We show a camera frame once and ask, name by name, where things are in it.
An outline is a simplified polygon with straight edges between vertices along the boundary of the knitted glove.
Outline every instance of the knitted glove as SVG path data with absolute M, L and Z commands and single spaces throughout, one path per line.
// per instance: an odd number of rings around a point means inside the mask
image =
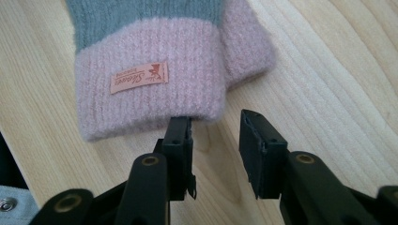
M 79 129 L 86 141 L 165 127 L 171 116 L 213 121 L 222 115 L 222 0 L 67 4 L 75 27 Z
M 275 66 L 272 43 L 246 0 L 225 0 L 221 36 L 228 89 Z

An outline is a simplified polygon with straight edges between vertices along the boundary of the wood grain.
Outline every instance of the wood grain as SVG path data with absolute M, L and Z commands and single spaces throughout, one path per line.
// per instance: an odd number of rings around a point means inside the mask
M 262 113 L 289 149 L 321 157 L 347 186 L 398 184 L 398 2 L 251 0 L 278 66 L 227 95 L 218 123 L 193 124 L 198 199 L 173 224 L 281 224 L 257 201 L 237 150 L 241 109 Z M 0 130 L 38 205 L 69 188 L 96 195 L 127 179 L 164 129 L 96 143 L 79 136 L 65 2 L 0 2 Z

